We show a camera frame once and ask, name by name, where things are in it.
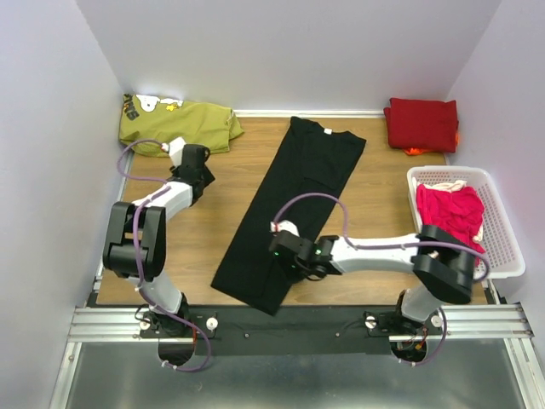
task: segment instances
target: cable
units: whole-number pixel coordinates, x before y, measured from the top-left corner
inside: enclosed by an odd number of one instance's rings
[[[147,307],[147,304],[141,304],[135,311],[135,320],[140,322],[146,322],[147,324],[151,325],[152,322],[148,318],[144,318],[144,314],[142,315],[142,318],[138,316],[138,313],[144,308]]]
[[[331,196],[327,193],[304,193],[300,194],[299,196],[295,196],[292,200],[288,201],[282,208],[277,212],[277,214],[272,219],[272,222],[277,225],[280,217],[297,201],[301,199],[306,198],[312,198],[312,197],[318,197],[318,198],[327,198],[331,199],[334,202],[336,202],[340,207],[342,208],[343,212],[343,222],[342,222],[342,237],[347,242],[347,244],[351,247],[353,247],[356,250],[393,250],[393,249],[403,249],[403,248],[410,248],[410,247],[444,247],[447,249],[452,250],[459,250],[459,251],[466,251],[467,253],[471,254],[472,256],[476,256],[478,259],[480,259],[483,264],[485,265],[485,273],[478,277],[477,279],[473,279],[474,283],[480,283],[481,281],[484,281],[488,278],[491,271],[491,263],[488,260],[488,257],[482,255],[478,251],[475,251],[474,249],[471,249],[469,247],[466,247],[465,245],[455,245],[453,243],[445,243],[442,241],[420,241],[417,243],[405,243],[404,245],[355,245],[349,238],[348,238],[348,208],[347,206],[342,203],[338,198],[335,196]]]
[[[121,163],[123,161],[123,156],[135,145],[138,145],[140,143],[145,143],[145,142],[151,142],[151,143],[155,143],[156,145],[159,145],[161,146],[161,142],[158,142],[158,141],[155,141],[153,139],[142,139],[140,141],[135,141],[135,142],[132,142],[131,144],[129,144],[124,150],[123,152],[121,153],[121,156],[119,157],[118,159],[118,163],[117,163],[117,168],[118,168],[118,172],[125,176],[126,178],[128,179],[133,179],[133,180],[136,180],[136,181],[159,181],[163,184],[166,184],[167,181],[165,179],[160,179],[160,178],[157,178],[157,177],[144,177],[144,176],[132,176],[132,175],[129,175],[128,173],[124,172],[122,169],[121,169]],[[176,366],[176,365],[172,365],[170,364],[169,362],[167,361],[164,361],[163,362],[163,366],[168,366],[172,369],[174,369],[175,371],[178,371],[178,372],[198,372],[198,371],[201,371],[205,366],[206,364],[208,363],[208,361],[210,360],[210,357],[212,356],[212,345],[210,343],[210,340],[209,338],[206,336],[206,334],[204,333],[203,330],[201,330],[198,326],[194,325],[191,321],[188,321],[188,320],[184,320],[183,318],[175,315],[175,314],[172,314],[170,311],[167,311],[166,309],[164,309],[163,307],[161,307],[160,305],[156,304],[147,294],[146,292],[144,291],[144,289],[142,288],[142,284],[144,284],[144,265],[142,263],[142,255],[141,255],[141,248],[140,248],[140,242],[138,240],[138,225],[139,225],[139,220],[140,220],[140,214],[142,212],[142,209],[144,209],[144,207],[146,207],[146,205],[148,203],[150,203],[152,200],[160,197],[161,195],[167,193],[168,191],[170,190],[170,187],[166,187],[165,189],[162,189],[160,190],[159,192],[155,193],[151,199],[146,199],[144,200],[135,210],[135,214],[133,216],[133,246],[135,247],[135,260],[136,260],[136,269],[138,270],[138,279],[139,279],[139,282],[138,282],[138,286],[136,287],[138,289],[138,292],[140,293],[141,297],[144,299],[145,302],[147,302],[150,306],[150,309],[155,309],[157,310],[159,313],[161,314],[164,314],[164,315],[167,315],[168,317],[170,317],[172,320],[176,320],[180,323],[182,323],[183,325],[185,326],[189,326],[190,328],[192,328],[194,331],[200,333],[202,336],[203,336],[203,340],[204,342],[206,343],[206,348],[207,348],[207,353],[206,353],[206,357],[204,359],[204,361],[198,365],[198,366],[194,366],[194,367],[189,367],[189,368],[184,368],[184,367],[181,367],[181,366]]]

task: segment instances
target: olive green t-shirt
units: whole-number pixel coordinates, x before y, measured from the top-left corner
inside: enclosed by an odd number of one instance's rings
[[[186,143],[223,153],[229,152],[229,141],[243,133],[231,108],[149,95],[123,96],[119,140],[125,145],[141,139],[169,143],[181,136]],[[167,156],[155,144],[142,143],[134,150],[146,156]]]

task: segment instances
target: wooden surface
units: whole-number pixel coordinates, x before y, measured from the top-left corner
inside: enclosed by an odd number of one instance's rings
[[[208,161],[215,182],[196,205],[167,225],[165,267],[191,304],[240,303],[212,289],[210,282],[290,123],[288,118],[241,118],[240,122],[245,133],[232,141],[231,152],[212,155]],[[382,118],[321,118],[319,122],[334,131],[350,130],[367,140],[341,196],[350,211],[350,236],[380,238],[414,232],[407,199],[407,170],[424,164],[445,164],[443,155],[409,157],[391,149]],[[168,177],[169,167],[168,158],[136,155],[131,174]],[[142,198],[158,187],[153,182],[128,181],[123,199]],[[322,234],[339,234],[341,221],[337,206]],[[403,289],[417,283],[414,275],[402,273],[368,271],[330,276],[320,282],[294,285],[284,304],[391,304]],[[481,286],[475,287],[473,302],[485,303]],[[105,271],[98,303],[137,304],[142,300],[131,284]]]

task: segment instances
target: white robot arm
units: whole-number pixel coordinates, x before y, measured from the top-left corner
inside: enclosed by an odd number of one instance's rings
[[[164,271],[166,258],[166,222],[192,206],[213,180],[204,164],[209,149],[186,144],[182,138],[163,144],[172,161],[172,176],[157,191],[132,203],[117,202],[112,207],[102,260],[106,268],[133,283],[166,311],[181,318],[187,316],[187,302]],[[140,251],[145,280],[141,283],[135,261],[132,221],[135,209],[147,202],[141,212]]]

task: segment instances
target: white plastic basket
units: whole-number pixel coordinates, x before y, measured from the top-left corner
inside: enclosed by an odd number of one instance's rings
[[[416,209],[416,184],[435,185],[443,182],[466,181],[473,187],[485,205],[484,236],[481,243],[490,259],[492,279],[505,279],[521,275],[525,261],[514,237],[508,215],[491,176],[485,170],[467,166],[420,166],[407,172],[409,201],[416,231],[422,229],[422,219]],[[484,272],[482,263],[476,276]]]

